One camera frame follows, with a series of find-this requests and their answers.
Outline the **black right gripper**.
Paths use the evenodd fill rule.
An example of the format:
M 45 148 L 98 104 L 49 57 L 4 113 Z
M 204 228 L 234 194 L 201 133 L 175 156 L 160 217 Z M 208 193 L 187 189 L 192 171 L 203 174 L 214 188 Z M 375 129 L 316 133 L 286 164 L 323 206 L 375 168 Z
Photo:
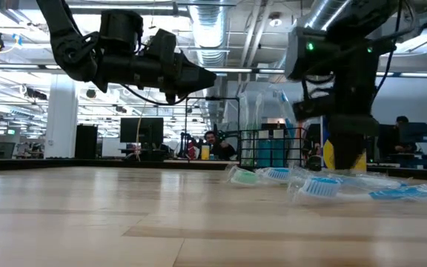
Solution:
M 335 170 L 366 170 L 370 139 L 380 132 L 380 124 L 370 114 L 346 113 L 335 101 L 334 95 L 304 98 L 293 104 L 298 121 L 325 116 L 332 134 L 332 156 Z

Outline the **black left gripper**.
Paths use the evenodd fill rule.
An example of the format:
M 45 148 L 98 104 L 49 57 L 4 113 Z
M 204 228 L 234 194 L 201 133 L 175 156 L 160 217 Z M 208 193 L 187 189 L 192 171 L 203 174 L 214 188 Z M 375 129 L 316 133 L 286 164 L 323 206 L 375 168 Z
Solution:
M 176 85 L 181 74 L 184 60 L 184 90 L 192 93 L 214 86 L 216 74 L 190 62 L 183 53 L 175 53 L 172 62 L 162 62 L 158 56 L 143 54 L 140 61 L 145 65 L 140 73 L 140 84 L 158 88 L 165 94 L 167 103 L 174 103 L 176 98 L 184 99 L 186 93 Z

